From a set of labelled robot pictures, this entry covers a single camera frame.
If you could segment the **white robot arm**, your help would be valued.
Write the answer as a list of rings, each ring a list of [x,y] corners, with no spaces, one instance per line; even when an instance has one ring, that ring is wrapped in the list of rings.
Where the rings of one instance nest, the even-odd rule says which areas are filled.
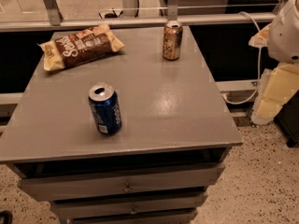
[[[289,0],[270,24],[268,54],[284,63],[299,63],[299,0]]]

